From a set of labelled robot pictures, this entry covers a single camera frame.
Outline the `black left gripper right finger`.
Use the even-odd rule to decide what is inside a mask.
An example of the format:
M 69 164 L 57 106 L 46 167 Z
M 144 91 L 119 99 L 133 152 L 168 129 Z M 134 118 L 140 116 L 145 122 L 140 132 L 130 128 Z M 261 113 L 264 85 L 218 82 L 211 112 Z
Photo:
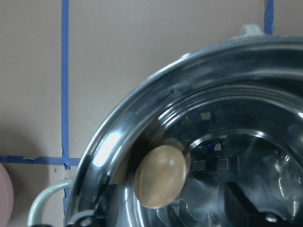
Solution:
M 276 213 L 260 212 L 241 188 L 233 182 L 224 186 L 224 210 L 233 227 L 301 227 Z

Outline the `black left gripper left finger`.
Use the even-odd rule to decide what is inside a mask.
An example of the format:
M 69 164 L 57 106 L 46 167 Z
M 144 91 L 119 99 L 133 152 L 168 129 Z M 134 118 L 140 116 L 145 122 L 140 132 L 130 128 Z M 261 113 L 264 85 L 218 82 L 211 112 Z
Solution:
M 52 224 L 42 223 L 40 217 L 29 216 L 28 217 L 29 227 L 54 227 Z M 94 216 L 90 211 L 84 211 L 77 213 L 70 220 L 68 220 L 63 227 L 99 227 L 99 219 Z

